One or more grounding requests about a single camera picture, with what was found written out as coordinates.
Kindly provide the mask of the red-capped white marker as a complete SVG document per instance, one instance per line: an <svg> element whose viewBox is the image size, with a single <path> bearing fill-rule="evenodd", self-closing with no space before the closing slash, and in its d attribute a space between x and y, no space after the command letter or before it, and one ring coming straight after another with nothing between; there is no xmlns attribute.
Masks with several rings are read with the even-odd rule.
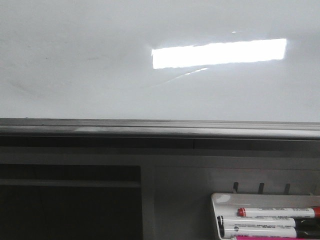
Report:
<svg viewBox="0 0 320 240"><path fill-rule="evenodd" d="M241 207L237 210L239 217L284 217L284 218L319 218L320 207Z"/></svg>

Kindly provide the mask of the black-capped white marker upper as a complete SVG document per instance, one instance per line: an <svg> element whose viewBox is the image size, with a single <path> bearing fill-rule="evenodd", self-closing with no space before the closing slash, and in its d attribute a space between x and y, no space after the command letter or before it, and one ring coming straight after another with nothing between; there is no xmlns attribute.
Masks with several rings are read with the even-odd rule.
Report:
<svg viewBox="0 0 320 240"><path fill-rule="evenodd" d="M320 227L318 218L218 216L220 227Z"/></svg>

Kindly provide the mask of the grey metal whiteboard stand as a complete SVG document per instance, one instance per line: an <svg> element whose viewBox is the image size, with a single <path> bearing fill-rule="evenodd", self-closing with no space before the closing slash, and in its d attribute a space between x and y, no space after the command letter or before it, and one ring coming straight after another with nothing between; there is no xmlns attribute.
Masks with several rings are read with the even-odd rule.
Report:
<svg viewBox="0 0 320 240"><path fill-rule="evenodd" d="M320 142L5 136L3 240L214 240L211 195L320 193Z"/></svg>

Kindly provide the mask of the pink marker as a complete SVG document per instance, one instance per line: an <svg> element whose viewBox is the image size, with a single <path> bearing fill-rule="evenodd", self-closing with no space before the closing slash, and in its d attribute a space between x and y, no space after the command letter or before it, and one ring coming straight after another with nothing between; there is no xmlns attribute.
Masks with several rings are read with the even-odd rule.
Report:
<svg viewBox="0 0 320 240"><path fill-rule="evenodd" d="M318 238L233 236L231 240L320 240Z"/></svg>

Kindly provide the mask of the black-capped white marker lower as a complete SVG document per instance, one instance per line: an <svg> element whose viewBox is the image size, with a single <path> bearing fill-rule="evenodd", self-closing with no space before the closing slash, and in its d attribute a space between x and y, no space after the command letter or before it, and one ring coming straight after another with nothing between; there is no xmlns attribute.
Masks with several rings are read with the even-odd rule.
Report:
<svg viewBox="0 0 320 240"><path fill-rule="evenodd" d="M219 228L220 236L231 237L266 237L266 238L302 238L319 239L319 228L296 229L294 227L246 227L246 226L223 226Z"/></svg>

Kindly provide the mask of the large white whiteboard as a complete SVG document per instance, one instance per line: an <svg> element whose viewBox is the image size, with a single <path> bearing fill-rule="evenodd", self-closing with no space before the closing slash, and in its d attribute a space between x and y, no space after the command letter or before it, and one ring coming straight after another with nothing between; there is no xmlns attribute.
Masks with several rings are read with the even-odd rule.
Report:
<svg viewBox="0 0 320 240"><path fill-rule="evenodd" d="M3 118L318 122L317 0L3 0Z"/></svg>

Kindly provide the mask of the white plastic marker tray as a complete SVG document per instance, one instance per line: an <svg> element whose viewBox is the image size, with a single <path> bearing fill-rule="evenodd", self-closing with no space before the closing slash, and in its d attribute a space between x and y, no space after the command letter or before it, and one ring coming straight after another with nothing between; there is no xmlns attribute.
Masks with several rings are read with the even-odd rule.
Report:
<svg viewBox="0 0 320 240"><path fill-rule="evenodd" d="M318 195L261 195L238 193L214 193L211 196L214 228L218 239L230 240L231 237L221 237L218 216L238 217L239 208L315 208L320 207ZM320 229L320 227L300 227L295 229Z"/></svg>

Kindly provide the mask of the grey aluminium whiteboard ledge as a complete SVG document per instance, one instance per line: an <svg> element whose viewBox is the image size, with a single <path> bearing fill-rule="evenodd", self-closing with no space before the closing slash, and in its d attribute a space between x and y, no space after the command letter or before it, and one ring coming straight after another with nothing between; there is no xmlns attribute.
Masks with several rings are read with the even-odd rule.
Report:
<svg viewBox="0 0 320 240"><path fill-rule="evenodd" d="M319 140L318 122L1 118L2 136Z"/></svg>

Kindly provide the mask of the black-capped white marker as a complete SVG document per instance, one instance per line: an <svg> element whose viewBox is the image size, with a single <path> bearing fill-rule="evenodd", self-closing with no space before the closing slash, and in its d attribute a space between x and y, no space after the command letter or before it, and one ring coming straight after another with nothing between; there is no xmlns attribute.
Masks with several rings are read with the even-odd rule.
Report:
<svg viewBox="0 0 320 240"><path fill-rule="evenodd" d="M218 216L220 227L320 227L318 218Z"/></svg>
<svg viewBox="0 0 320 240"><path fill-rule="evenodd" d="M266 238L302 238L319 239L319 228L296 229L294 227L246 227L246 226L223 226L219 228L220 236L231 237L266 237Z"/></svg>

